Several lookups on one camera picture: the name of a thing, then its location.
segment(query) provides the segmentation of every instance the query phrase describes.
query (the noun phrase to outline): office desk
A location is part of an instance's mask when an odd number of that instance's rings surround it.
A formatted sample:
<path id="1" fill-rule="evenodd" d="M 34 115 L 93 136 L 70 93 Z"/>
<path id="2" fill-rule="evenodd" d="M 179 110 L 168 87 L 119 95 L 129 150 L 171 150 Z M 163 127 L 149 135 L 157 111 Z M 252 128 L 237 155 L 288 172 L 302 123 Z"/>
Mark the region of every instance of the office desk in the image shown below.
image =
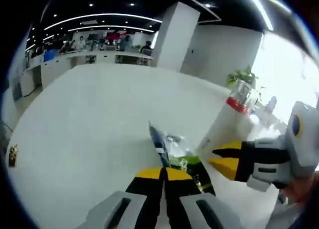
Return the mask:
<path id="1" fill-rule="evenodd" d="M 9 177 L 40 228 L 75 228 L 94 205 L 125 190 L 137 172 L 161 165 L 149 120 L 185 135 L 195 148 L 228 94 L 221 86 L 171 70 L 76 66 L 49 85 L 21 117 L 9 143 L 19 146 Z M 258 192 L 205 166 L 217 197 L 239 215 L 243 226 L 264 229 L 278 190 Z"/>
<path id="2" fill-rule="evenodd" d="M 22 96 L 29 95 L 41 83 L 41 64 L 43 63 L 43 55 L 32 58 L 29 67 L 22 72 L 20 76 L 20 85 Z"/>
<path id="3" fill-rule="evenodd" d="M 78 51 L 62 54 L 41 65 L 41 81 L 43 89 L 67 70 L 74 66 L 85 64 L 85 57 L 89 55 L 96 56 L 96 63 L 102 62 L 110 64 L 119 63 L 118 57 L 121 56 L 136 57 L 140 59 L 140 61 L 142 59 L 146 59 L 148 61 L 153 59 L 152 57 L 141 53 L 120 51 Z"/>

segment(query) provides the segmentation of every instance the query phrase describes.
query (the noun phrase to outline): ceiling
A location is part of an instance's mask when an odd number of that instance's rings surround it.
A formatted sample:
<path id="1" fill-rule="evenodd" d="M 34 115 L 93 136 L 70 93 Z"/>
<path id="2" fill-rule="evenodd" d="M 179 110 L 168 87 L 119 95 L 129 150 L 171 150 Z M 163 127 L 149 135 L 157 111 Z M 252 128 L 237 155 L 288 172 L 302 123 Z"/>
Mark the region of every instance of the ceiling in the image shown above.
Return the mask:
<path id="1" fill-rule="evenodd" d="M 231 25 L 257 31 L 267 29 L 260 12 L 251 0 L 196 0 L 201 3 L 202 6 L 192 0 L 50 0 L 43 11 L 43 14 L 39 15 L 32 25 L 34 30 L 30 32 L 30 40 L 27 43 L 27 47 L 34 43 L 42 43 L 42 40 L 48 36 L 55 35 L 54 38 L 48 39 L 54 40 L 57 39 L 58 34 L 58 37 L 65 34 L 67 35 L 68 30 L 84 26 L 119 25 L 125 26 L 126 28 L 127 26 L 140 28 L 136 30 L 133 29 L 133 31 L 141 31 L 141 29 L 157 31 L 160 28 L 159 22 L 144 18 L 119 15 L 99 15 L 78 18 L 53 26 L 47 30 L 44 29 L 55 23 L 73 17 L 102 13 L 131 14 L 162 20 L 166 9 L 178 1 L 200 11 L 199 22 L 207 20 L 211 21 L 202 24 Z M 272 16 L 271 21 L 274 24 L 274 31 L 279 35 L 288 38 L 290 41 L 293 41 L 305 50 L 301 38 L 290 24 L 285 13 L 268 0 L 260 1 L 266 11 Z M 210 4 L 211 7 L 206 8 L 203 6 L 205 4 Z M 85 21 L 96 21 L 96 23 L 84 25 Z M 112 27 L 111 29 L 123 30 L 124 28 Z"/>

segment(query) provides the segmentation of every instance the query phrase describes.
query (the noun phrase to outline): led light strip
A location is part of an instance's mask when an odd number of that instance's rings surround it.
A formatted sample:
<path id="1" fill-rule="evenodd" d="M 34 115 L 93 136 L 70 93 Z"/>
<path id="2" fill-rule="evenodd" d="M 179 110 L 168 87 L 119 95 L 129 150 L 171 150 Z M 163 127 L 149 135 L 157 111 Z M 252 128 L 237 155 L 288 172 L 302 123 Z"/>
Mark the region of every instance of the led light strip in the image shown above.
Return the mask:
<path id="1" fill-rule="evenodd" d="M 265 21 L 265 23 L 266 23 L 266 25 L 267 25 L 267 28 L 268 28 L 269 30 L 273 31 L 274 28 L 273 28 L 273 26 L 272 26 L 272 24 L 271 24 L 271 22 L 270 22 L 270 19 L 268 18 L 268 15 L 267 15 L 267 13 L 266 13 L 264 7 L 263 7 L 262 4 L 260 3 L 260 1 L 259 1 L 259 0 L 251 0 L 251 1 L 256 5 L 256 7 L 257 7 L 257 9 L 259 10 L 260 14 L 261 14 L 262 17 L 264 18 L 264 21 Z"/>
<path id="2" fill-rule="evenodd" d="M 47 37 L 47 38 L 44 38 L 43 41 L 45 41 L 45 40 L 47 40 L 47 39 L 49 39 L 49 38 L 52 38 L 52 37 L 54 37 L 54 34 L 53 34 L 53 35 L 50 35 L 50 36 Z"/>
<path id="3" fill-rule="evenodd" d="M 136 27 L 120 26 L 120 25 L 95 25 L 95 26 L 87 26 L 87 27 L 69 29 L 68 32 L 70 32 L 70 31 L 75 31 L 75 30 L 79 30 L 79 29 L 85 29 L 85 28 L 101 28 L 101 27 L 132 28 L 132 29 L 138 29 L 138 30 L 148 31 L 148 32 L 154 33 L 153 30 L 149 30 L 149 29 L 145 29 L 145 28 L 136 28 Z"/>
<path id="4" fill-rule="evenodd" d="M 52 28 L 58 24 L 61 23 L 65 23 L 74 19 L 78 19 L 78 18 L 86 18 L 86 17 L 92 17 L 92 16 L 107 16 L 107 15 L 113 15 L 113 16 L 128 16 L 128 17 L 136 17 L 136 18 L 143 18 L 143 19 L 147 19 L 147 20 L 151 20 L 151 21 L 155 21 L 158 23 L 163 23 L 163 21 L 158 20 L 158 19 L 154 19 L 154 18 L 148 18 L 148 17 L 144 17 L 144 16 L 139 16 L 139 15 L 135 15 L 135 14 L 126 14 L 126 13 L 95 13 L 95 14 L 88 14 L 88 15 L 82 15 L 82 16 L 78 16 L 78 17 L 74 17 L 74 18 L 69 18 L 66 20 L 63 20 L 61 22 L 55 23 L 53 25 L 50 25 L 49 27 L 45 28 L 44 30 L 47 30 L 49 28 Z"/>
<path id="5" fill-rule="evenodd" d="M 287 6 L 285 6 L 283 3 L 279 2 L 278 0 L 269 0 L 270 2 L 278 5 L 279 7 L 283 8 L 285 11 L 287 11 L 288 13 L 291 13 L 291 9 L 289 9 Z"/>
<path id="6" fill-rule="evenodd" d="M 31 45 L 29 48 L 27 48 L 27 49 L 25 50 L 25 52 L 27 52 L 29 49 L 31 49 L 31 48 L 34 47 L 34 46 L 35 46 L 35 44 Z"/>
<path id="7" fill-rule="evenodd" d="M 200 24 L 200 23 L 213 23 L 213 22 L 217 22 L 217 21 L 219 21 L 219 20 L 212 19 L 212 20 L 199 21 L 199 22 L 197 22 L 197 23 L 198 23 L 198 24 Z"/>
<path id="8" fill-rule="evenodd" d="M 211 22 L 221 21 L 221 18 L 217 14 L 215 14 L 213 11 L 211 11 L 208 7 L 206 7 L 202 3 L 198 2 L 197 0 L 191 0 L 191 1 L 193 1 L 194 3 L 196 3 L 197 5 L 202 7 L 203 9 L 207 10 L 208 12 L 210 12 L 213 16 L 215 16 L 217 18 L 217 19 L 213 19 Z"/>

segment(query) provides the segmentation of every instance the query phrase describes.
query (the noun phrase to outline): snack package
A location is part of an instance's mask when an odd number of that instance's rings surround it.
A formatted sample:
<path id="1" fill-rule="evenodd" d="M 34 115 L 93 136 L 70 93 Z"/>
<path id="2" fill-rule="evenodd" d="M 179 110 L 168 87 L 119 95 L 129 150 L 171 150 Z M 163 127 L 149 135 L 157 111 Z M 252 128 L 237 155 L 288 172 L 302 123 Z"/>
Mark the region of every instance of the snack package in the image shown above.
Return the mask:
<path id="1" fill-rule="evenodd" d="M 149 122 L 149 131 L 164 167 L 182 170 L 192 176 L 201 192 L 215 195 L 209 175 L 198 156 L 189 150 L 184 136 L 167 134 Z"/>

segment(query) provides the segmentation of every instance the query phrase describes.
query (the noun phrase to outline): white wall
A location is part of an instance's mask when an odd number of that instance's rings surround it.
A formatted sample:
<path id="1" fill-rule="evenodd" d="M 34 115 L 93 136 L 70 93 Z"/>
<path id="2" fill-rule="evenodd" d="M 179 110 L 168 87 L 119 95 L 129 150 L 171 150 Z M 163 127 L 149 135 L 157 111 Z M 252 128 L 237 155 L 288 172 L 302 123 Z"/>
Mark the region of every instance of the white wall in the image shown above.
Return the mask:
<path id="1" fill-rule="evenodd" d="M 1 120 L 12 130 L 18 123 L 18 111 L 13 100 L 12 88 L 8 88 L 2 95 Z"/>
<path id="2" fill-rule="evenodd" d="M 152 41 L 154 37 L 154 34 L 146 34 L 146 33 L 140 33 L 136 32 L 133 37 L 133 46 L 140 45 L 144 46 L 146 41 Z"/>
<path id="3" fill-rule="evenodd" d="M 167 9 L 152 53 L 153 66 L 181 71 L 199 15 L 181 2 Z"/>
<path id="4" fill-rule="evenodd" d="M 252 66 L 262 33 L 225 25 L 198 25 L 181 72 L 225 86 L 227 75 Z"/>

